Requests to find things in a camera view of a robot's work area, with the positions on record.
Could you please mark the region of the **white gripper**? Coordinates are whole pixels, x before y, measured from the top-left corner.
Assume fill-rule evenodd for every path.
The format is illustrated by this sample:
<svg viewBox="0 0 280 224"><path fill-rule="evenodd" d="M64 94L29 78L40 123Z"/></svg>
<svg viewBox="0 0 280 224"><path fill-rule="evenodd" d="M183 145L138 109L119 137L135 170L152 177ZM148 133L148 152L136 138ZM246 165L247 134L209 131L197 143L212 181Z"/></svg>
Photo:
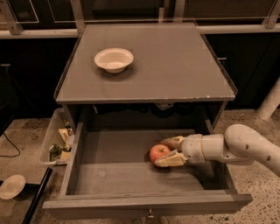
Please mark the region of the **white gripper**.
<svg viewBox="0 0 280 224"><path fill-rule="evenodd" d="M155 165L157 167L175 167L184 165L186 161L189 164L204 163L206 160L202 151L202 137L201 134L194 134L186 138L175 136L162 140L161 144L173 150L166 156L156 159Z"/></svg>

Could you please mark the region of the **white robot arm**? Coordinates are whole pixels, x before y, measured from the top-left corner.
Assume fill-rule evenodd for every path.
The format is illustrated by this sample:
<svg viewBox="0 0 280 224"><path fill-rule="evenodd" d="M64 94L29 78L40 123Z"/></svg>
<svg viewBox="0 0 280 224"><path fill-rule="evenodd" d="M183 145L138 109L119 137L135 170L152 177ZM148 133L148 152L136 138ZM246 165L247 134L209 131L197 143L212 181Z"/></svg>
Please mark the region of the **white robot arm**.
<svg viewBox="0 0 280 224"><path fill-rule="evenodd" d="M280 176L280 147L243 124L228 126L223 134L175 136L161 142L171 149L155 159L157 167L218 161L238 164L256 161Z"/></svg>

